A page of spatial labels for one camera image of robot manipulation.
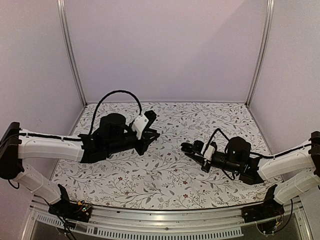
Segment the left aluminium corner post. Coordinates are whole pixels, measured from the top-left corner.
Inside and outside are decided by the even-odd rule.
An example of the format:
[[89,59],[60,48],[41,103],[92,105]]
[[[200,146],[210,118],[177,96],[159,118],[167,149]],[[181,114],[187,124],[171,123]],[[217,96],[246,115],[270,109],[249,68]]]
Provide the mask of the left aluminium corner post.
[[64,45],[66,49],[66,54],[68,57],[75,88],[77,90],[82,106],[86,107],[88,103],[85,97],[84,88],[81,83],[79,70],[78,70],[78,66],[77,66],[77,62],[76,62],[76,58],[75,58],[75,54],[72,46],[71,34],[68,26],[66,4],[64,0],[57,0],[56,3],[57,3],[58,15],[60,20],[60,26],[62,30]]

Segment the aluminium front rail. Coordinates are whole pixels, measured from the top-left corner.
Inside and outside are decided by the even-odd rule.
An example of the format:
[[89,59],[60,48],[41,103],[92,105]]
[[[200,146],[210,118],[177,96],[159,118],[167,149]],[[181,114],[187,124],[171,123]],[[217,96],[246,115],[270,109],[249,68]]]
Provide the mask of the aluminium front rail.
[[22,232],[24,240],[313,240],[299,198],[284,207],[279,231],[264,234],[260,225],[271,218],[245,222],[240,206],[193,210],[145,210],[94,206],[88,222],[71,222],[65,233],[62,222],[34,197]]

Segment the black earbud charging case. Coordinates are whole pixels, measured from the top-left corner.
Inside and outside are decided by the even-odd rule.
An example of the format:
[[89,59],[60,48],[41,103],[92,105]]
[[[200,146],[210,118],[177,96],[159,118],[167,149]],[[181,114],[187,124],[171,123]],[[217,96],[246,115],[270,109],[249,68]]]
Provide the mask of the black earbud charging case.
[[192,154],[194,152],[193,150],[193,144],[189,143],[189,142],[183,142],[181,145],[181,151],[184,153],[188,153],[188,154]]

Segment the right aluminium corner post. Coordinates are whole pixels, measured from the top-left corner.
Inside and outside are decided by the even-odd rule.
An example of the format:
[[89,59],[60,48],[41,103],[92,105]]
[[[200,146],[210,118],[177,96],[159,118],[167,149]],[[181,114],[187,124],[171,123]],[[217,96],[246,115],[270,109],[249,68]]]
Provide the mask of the right aluminium corner post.
[[270,32],[271,32],[271,28],[272,28],[274,7],[275,7],[275,0],[268,0],[267,4],[266,4],[265,19],[264,19],[264,24],[263,24],[263,29],[262,29],[262,37],[261,37],[261,41],[260,41],[258,56],[257,56],[256,64],[254,67],[249,92],[248,92],[248,95],[246,97],[246,102],[245,102],[245,105],[248,108],[250,108],[250,106],[253,102],[255,91],[256,91],[259,77],[261,74],[261,70],[263,67],[263,62],[264,62],[265,54],[267,51],[268,41],[269,41]]

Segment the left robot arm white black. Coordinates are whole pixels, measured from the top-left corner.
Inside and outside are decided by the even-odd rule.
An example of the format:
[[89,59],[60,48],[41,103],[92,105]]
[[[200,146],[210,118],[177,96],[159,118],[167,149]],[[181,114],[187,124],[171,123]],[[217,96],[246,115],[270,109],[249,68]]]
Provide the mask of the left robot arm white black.
[[132,123],[119,113],[100,119],[93,133],[74,135],[45,135],[22,129],[12,122],[0,141],[0,177],[22,184],[42,197],[63,216],[74,213],[65,188],[50,182],[24,159],[64,159],[81,164],[94,164],[112,155],[134,149],[142,156],[160,134],[151,129],[157,115],[149,110],[138,115]]

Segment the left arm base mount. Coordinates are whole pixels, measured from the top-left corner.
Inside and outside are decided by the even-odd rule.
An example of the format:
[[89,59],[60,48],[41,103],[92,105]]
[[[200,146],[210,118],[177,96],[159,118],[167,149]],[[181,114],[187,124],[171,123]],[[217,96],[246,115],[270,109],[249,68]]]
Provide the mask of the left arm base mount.
[[61,184],[57,186],[61,193],[60,200],[49,204],[48,212],[57,217],[88,223],[92,214],[92,204],[84,200],[70,201],[67,190]]

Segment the floral patterned table mat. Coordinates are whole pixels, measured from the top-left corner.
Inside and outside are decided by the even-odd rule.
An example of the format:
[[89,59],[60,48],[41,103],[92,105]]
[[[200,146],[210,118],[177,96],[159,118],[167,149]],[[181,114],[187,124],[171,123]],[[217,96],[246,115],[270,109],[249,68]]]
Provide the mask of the floral patterned table mat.
[[95,164],[60,160],[51,180],[63,185],[74,201],[131,209],[204,209],[260,202],[274,177],[247,185],[217,168],[205,173],[186,157],[184,142],[213,138],[219,151],[227,139],[240,136],[256,153],[267,146],[247,108],[240,103],[144,102],[142,110],[157,117],[152,128],[160,133],[144,155],[133,149]]

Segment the aluminium corner post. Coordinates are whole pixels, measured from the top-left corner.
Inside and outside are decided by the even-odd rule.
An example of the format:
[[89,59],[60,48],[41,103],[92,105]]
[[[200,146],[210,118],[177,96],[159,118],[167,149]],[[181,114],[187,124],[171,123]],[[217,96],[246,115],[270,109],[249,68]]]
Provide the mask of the aluminium corner post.
[[263,67],[263,62],[264,62],[265,54],[267,51],[268,41],[269,41],[270,32],[271,32],[271,28],[272,28],[274,7],[275,7],[275,0],[268,0],[267,4],[266,4],[265,19],[264,19],[264,24],[263,24],[263,29],[262,29],[262,37],[261,37],[261,41],[260,41],[258,56],[257,56],[256,64],[254,67],[249,92],[248,92],[248,95],[246,97],[246,102],[245,102],[245,105],[248,108],[250,108],[250,106],[253,102],[255,91],[256,91],[259,77],[261,74],[261,70]]
[[66,4],[64,0],[57,0],[56,3],[57,3],[58,15],[60,20],[60,26],[62,30],[64,45],[66,49],[66,54],[68,57],[75,88],[77,90],[82,106],[86,107],[88,103],[85,97],[84,88],[81,83],[79,70],[78,70],[78,66],[77,66],[77,62],[76,62],[76,58],[75,58],[75,54],[72,46],[71,34],[68,26]]

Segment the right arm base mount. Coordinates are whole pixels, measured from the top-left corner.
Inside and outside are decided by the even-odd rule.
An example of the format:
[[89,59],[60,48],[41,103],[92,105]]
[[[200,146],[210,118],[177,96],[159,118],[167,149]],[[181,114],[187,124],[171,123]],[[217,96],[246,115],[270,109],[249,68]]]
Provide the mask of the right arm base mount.
[[283,204],[275,201],[275,189],[277,186],[275,184],[267,190],[262,203],[245,206],[241,209],[241,217],[245,223],[273,218],[285,213]]

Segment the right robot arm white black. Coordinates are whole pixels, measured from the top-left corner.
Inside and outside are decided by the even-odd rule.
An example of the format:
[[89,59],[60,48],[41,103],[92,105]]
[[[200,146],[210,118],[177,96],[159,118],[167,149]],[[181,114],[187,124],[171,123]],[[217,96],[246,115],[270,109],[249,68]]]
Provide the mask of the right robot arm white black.
[[208,173],[212,167],[231,172],[247,185],[261,184],[273,177],[293,171],[299,171],[289,180],[277,184],[269,190],[271,198],[259,206],[262,218],[269,218],[288,200],[305,193],[320,184],[320,133],[314,131],[310,139],[302,145],[276,155],[262,155],[251,151],[251,144],[240,136],[227,140],[223,152],[213,140],[204,143],[181,144],[184,154],[201,166]]

